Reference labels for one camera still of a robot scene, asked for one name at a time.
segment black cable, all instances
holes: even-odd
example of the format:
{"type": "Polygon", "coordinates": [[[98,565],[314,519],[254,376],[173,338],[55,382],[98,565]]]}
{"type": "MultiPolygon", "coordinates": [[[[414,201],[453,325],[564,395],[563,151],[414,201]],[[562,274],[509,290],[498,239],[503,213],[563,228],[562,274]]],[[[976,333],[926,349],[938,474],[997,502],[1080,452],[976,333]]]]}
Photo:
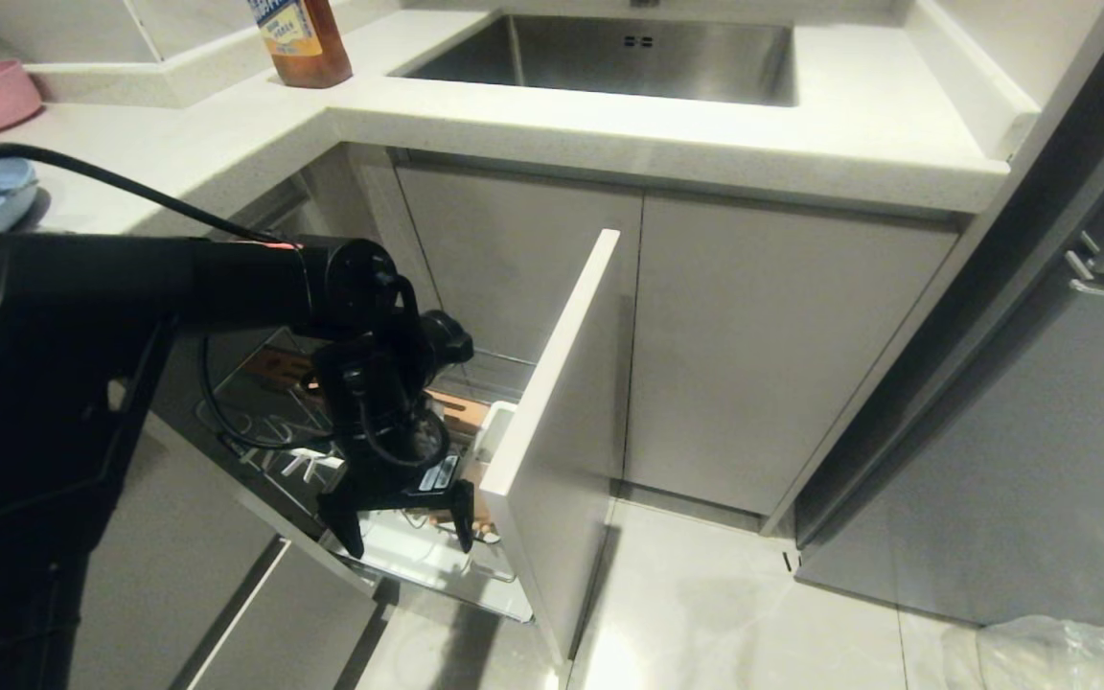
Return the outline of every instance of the black cable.
{"type": "Polygon", "coordinates": [[[203,402],[206,402],[206,408],[211,411],[211,416],[214,416],[215,423],[220,424],[220,427],[223,428],[224,433],[233,439],[244,443],[245,446],[250,446],[251,448],[262,448],[264,450],[294,450],[296,448],[315,445],[316,443],[325,443],[335,439],[332,435],[325,435],[311,436],[301,440],[278,443],[253,438],[244,435],[244,433],[241,433],[240,429],[233,426],[231,421],[229,421],[229,416],[224,415],[224,411],[220,410],[220,402],[215,401],[215,390],[212,389],[211,385],[211,367],[208,363],[210,340],[210,338],[203,336],[201,341],[199,341],[199,389],[202,390],[202,399],[203,402]]]}
{"type": "Polygon", "coordinates": [[[142,197],[145,200],[153,202],[153,204],[176,211],[176,213],[182,214],[188,219],[193,219],[197,222],[209,224],[209,226],[215,230],[227,232],[229,235],[241,236],[242,240],[290,244],[288,241],[272,235],[272,233],[258,232],[241,226],[241,224],[230,222],[217,214],[210,214],[198,206],[187,204],[187,202],[176,197],[170,197],[168,193],[159,192],[146,184],[135,182],[135,180],[115,173],[115,171],[107,171],[99,166],[93,166],[73,156],[52,151],[52,149],[43,149],[40,146],[28,146],[26,144],[0,144],[0,158],[26,158],[26,160],[36,163],[45,163],[91,177],[92,179],[96,179],[97,182],[117,187],[123,192],[130,192],[136,197],[142,197]]]}
{"type": "Polygon", "coordinates": [[[428,458],[444,458],[448,450],[450,450],[450,433],[442,424],[442,420],[437,418],[428,407],[424,407],[421,412],[422,414],[429,415],[433,417],[435,424],[433,426],[438,429],[438,435],[440,440],[438,442],[437,453],[429,455],[428,458],[422,458],[416,460],[404,460],[400,459],[395,455],[391,454],[390,450],[382,448],[381,442],[378,442],[375,433],[373,433],[373,423],[369,420],[369,403],[364,399],[364,394],[360,392],[354,392],[355,405],[360,407],[360,427],[364,429],[364,440],[368,440],[369,446],[373,448],[374,454],[381,457],[383,460],[390,464],[395,464],[395,466],[404,468],[417,468],[424,466],[428,461],[428,458]]]}
{"type": "MultiPolygon", "coordinates": [[[[187,202],[179,200],[176,197],[170,197],[168,193],[159,192],[146,184],[135,182],[135,180],[115,173],[115,171],[102,169],[99,166],[81,161],[78,158],[67,156],[66,153],[59,153],[52,149],[43,149],[40,146],[28,146],[26,144],[0,144],[0,160],[1,158],[25,158],[25,160],[34,161],[36,163],[45,163],[59,167],[59,169],[74,171],[74,173],[96,179],[97,182],[109,184],[110,187],[117,187],[118,189],[121,189],[123,192],[130,192],[136,197],[142,197],[145,200],[152,201],[153,204],[164,206],[170,211],[176,211],[176,213],[182,214],[188,219],[195,220],[197,222],[206,224],[215,230],[227,232],[229,235],[241,236],[242,240],[273,244],[288,244],[289,247],[293,247],[295,255],[297,255],[297,261],[301,262],[301,275],[304,275],[304,278],[306,279],[306,298],[309,301],[310,314],[312,314],[312,309],[315,309],[315,297],[312,297],[312,291],[309,286],[309,269],[306,266],[306,258],[301,254],[301,246],[295,244],[294,242],[280,238],[280,236],[272,235],[272,233],[268,232],[258,232],[241,226],[241,224],[233,223],[229,219],[220,217],[217,214],[208,213],[208,211],[203,211],[192,204],[187,204],[187,202]]],[[[244,445],[273,450],[289,450],[294,448],[301,448],[310,445],[310,443],[319,443],[330,440],[332,438],[331,436],[323,436],[312,437],[307,440],[299,442],[272,443],[245,436],[244,433],[238,432],[236,427],[229,422],[227,416],[220,410],[220,403],[215,401],[214,390],[211,389],[211,374],[208,371],[206,338],[202,339],[202,344],[200,346],[199,368],[200,386],[202,388],[203,401],[206,402],[206,408],[211,410],[212,416],[215,417],[215,421],[219,421],[220,426],[224,429],[224,433],[233,438],[236,438],[236,440],[244,443],[244,445]]]]}

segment bottle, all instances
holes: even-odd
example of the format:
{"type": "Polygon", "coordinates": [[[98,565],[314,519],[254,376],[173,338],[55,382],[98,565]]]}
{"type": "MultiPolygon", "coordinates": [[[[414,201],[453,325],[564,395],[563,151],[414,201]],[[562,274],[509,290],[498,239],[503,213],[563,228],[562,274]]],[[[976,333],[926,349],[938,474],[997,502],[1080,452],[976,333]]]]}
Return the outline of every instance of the bottle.
{"type": "Polygon", "coordinates": [[[250,6],[284,84],[326,88],[352,75],[329,0],[250,0],[250,6]]]}

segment tile floor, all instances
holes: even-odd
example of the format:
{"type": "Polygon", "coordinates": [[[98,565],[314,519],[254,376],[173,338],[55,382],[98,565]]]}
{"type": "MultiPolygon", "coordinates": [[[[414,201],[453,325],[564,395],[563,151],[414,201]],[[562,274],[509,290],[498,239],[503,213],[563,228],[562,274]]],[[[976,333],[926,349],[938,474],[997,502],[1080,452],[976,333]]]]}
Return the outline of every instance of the tile floor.
{"type": "MultiPolygon", "coordinates": [[[[947,690],[964,671],[973,629],[797,584],[788,561],[792,541],[617,501],[570,690],[947,690]]],[[[529,626],[411,588],[386,612],[337,690],[556,687],[529,626]]]]}

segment quartz countertop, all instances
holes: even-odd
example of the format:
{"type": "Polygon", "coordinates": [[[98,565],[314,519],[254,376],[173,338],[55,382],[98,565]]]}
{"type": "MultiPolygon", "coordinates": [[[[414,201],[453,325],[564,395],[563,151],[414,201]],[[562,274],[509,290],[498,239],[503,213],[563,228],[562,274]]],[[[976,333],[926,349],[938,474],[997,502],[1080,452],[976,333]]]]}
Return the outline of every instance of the quartz countertop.
{"type": "MultiPolygon", "coordinates": [[[[391,76],[495,17],[378,19],[344,36],[355,75],[326,91],[267,70],[183,109],[47,105],[0,141],[59,149],[220,214],[340,142],[960,213],[985,210],[1008,174],[892,25],[796,23],[789,108],[391,76]]],[[[95,180],[40,166],[40,182],[45,230],[195,231],[95,180]]]]}

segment gray cabinet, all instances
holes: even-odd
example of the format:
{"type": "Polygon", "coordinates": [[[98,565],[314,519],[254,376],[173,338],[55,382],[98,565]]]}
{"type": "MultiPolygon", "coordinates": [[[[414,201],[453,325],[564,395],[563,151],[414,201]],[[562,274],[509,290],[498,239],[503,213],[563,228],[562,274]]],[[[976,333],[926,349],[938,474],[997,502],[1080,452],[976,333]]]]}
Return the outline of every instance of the gray cabinet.
{"type": "Polygon", "coordinates": [[[465,368],[478,397],[498,390],[517,399],[527,386],[599,229],[620,231],[618,289],[631,309],[639,191],[435,167],[397,171],[442,306],[475,338],[478,354],[465,368]]]}
{"type": "Polygon", "coordinates": [[[585,613],[625,445],[622,233],[592,234],[591,247],[571,259],[577,269],[570,293],[521,402],[495,403],[471,450],[482,464],[476,498],[487,503],[499,542],[464,554],[453,533],[428,521],[373,511],[362,523],[365,567],[532,623],[561,673],[585,613]]]}
{"type": "Polygon", "coordinates": [[[192,687],[330,690],[373,611],[372,599],[286,541],[192,687]]]}
{"type": "Polygon", "coordinates": [[[93,551],[71,689],[332,687],[374,603],[158,418],[93,551]]]}
{"type": "Polygon", "coordinates": [[[275,537],[219,468],[153,421],[88,563],[75,690],[169,687],[275,537]]]}
{"type": "Polygon", "coordinates": [[[771,513],[954,241],[870,215],[648,195],[627,479],[771,513]]]}

